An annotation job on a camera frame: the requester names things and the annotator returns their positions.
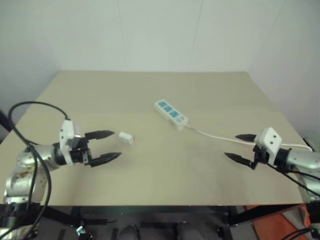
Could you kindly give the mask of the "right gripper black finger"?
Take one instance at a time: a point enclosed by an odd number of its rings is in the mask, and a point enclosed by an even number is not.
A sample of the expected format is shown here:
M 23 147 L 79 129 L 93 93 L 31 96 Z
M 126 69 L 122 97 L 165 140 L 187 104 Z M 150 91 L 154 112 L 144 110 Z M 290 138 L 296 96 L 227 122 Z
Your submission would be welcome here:
M 256 134 L 238 134 L 235 136 L 235 138 L 241 142 L 253 144 L 256 136 Z
M 224 153 L 225 156 L 227 156 L 228 158 L 230 158 L 231 160 L 233 160 L 236 163 L 242 164 L 244 166 L 250 167 L 251 166 L 251 161 L 248 159 L 243 158 L 242 156 L 235 154 L 235 153 L 230 153 L 230 152 L 225 152 Z

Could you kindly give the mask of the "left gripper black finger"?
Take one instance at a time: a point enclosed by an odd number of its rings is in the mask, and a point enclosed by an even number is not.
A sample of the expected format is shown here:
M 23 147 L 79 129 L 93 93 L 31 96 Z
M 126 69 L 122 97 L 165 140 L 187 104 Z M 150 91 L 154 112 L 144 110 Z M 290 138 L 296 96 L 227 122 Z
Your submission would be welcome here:
M 97 130 L 85 133 L 84 137 L 86 138 L 86 140 L 99 140 L 107 138 L 113 134 L 114 132 L 110 130 Z
M 97 167 L 97 166 L 100 166 L 100 165 L 104 165 L 104 164 L 107 164 L 107 163 L 115 160 L 115 159 L 118 158 L 121 154 L 122 154 L 121 152 L 110 152 L 110 153 L 106 153 L 106 154 L 101 155 L 100 157 L 90 159 L 89 162 L 88 162 L 88 164 L 89 164 L 91 167 Z

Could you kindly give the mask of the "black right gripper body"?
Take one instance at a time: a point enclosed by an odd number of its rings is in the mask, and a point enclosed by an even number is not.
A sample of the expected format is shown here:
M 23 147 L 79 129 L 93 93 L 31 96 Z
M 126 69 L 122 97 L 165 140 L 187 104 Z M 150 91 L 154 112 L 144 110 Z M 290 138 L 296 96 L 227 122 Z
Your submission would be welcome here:
M 253 148 L 254 156 L 253 161 L 250 164 L 250 168 L 255 170 L 259 163 L 266 164 L 267 163 L 267 150 L 264 146 L 259 147 L 255 145 Z

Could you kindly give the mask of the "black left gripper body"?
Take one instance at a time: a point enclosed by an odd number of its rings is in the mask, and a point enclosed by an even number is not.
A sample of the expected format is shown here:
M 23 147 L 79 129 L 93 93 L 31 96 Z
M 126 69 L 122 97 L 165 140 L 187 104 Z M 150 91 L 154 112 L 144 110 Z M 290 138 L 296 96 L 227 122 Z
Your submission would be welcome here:
M 73 163 L 82 163 L 85 166 L 89 165 L 91 160 L 91 150 L 88 146 L 88 140 L 85 137 L 80 138 L 75 147 L 72 147 L 70 156 Z

